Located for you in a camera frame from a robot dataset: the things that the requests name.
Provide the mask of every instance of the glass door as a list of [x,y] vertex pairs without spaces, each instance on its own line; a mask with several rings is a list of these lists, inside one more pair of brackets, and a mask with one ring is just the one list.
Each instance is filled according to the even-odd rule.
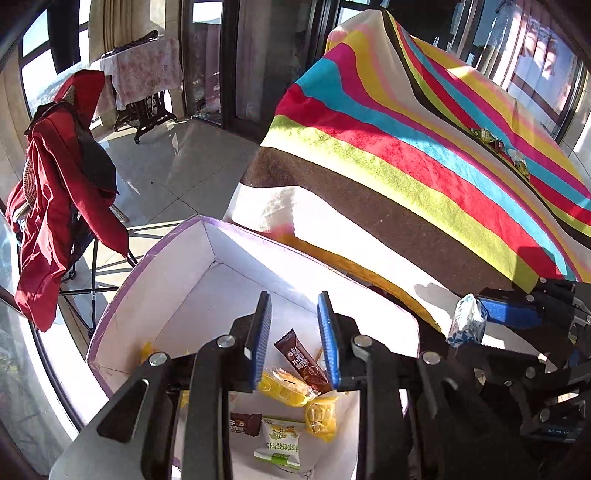
[[183,70],[187,114],[221,124],[221,0],[184,0]]
[[261,140],[285,91],[305,71],[314,0],[240,0],[227,128]]

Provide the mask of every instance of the yellow snack package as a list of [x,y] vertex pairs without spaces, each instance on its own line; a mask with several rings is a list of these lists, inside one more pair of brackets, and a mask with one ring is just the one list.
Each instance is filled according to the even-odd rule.
[[318,392],[303,380],[276,367],[266,369],[262,373],[257,390],[290,407],[302,407],[318,395]]
[[336,435],[336,401],[339,397],[319,397],[306,404],[306,430],[330,442]]
[[152,342],[145,342],[142,349],[139,351],[139,364],[143,364],[152,353],[156,353],[157,350],[152,346]]
[[[150,358],[150,355],[152,355],[152,353],[156,353],[158,351],[159,350],[157,348],[154,348],[154,346],[152,345],[152,342],[145,342],[144,346],[139,351],[139,364],[140,365],[143,364],[148,358]],[[180,404],[180,408],[184,408],[189,404],[189,391],[188,390],[184,390],[183,392],[181,392],[179,404]]]

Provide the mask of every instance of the red jacket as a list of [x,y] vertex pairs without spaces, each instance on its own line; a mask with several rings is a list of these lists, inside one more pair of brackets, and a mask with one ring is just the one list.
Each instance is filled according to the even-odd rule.
[[[74,86],[73,106],[81,126],[88,131],[105,77],[82,70],[66,80],[54,101]],[[73,246],[72,204],[96,237],[110,249],[126,255],[126,228],[109,210],[114,191],[95,187],[82,172],[82,151],[76,120],[67,106],[56,106],[27,131],[27,161],[31,163],[29,198],[34,206],[22,229],[21,278],[15,300],[22,313],[45,332],[56,316],[62,275],[70,268]],[[21,231],[14,214],[26,202],[22,181],[8,198],[6,217],[13,231]]]

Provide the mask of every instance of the chocolate bar wrapper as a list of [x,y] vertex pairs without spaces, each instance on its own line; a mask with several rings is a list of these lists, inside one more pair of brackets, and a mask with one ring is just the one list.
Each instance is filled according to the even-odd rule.
[[275,347],[283,353],[285,358],[287,358],[295,367],[304,382],[314,388],[314,390],[321,394],[328,393],[332,390],[324,372],[300,343],[293,329],[287,332],[285,336],[275,344]]
[[494,147],[497,153],[505,153],[505,144],[501,140],[495,140]]
[[261,432],[261,418],[260,413],[230,413],[230,432],[257,437]]

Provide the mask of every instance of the blanket covered table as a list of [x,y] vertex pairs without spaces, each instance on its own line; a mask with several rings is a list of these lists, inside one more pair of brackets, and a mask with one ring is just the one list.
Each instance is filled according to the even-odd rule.
[[289,88],[226,219],[379,286],[447,333],[467,293],[591,281],[590,200],[523,106],[382,9],[334,30]]

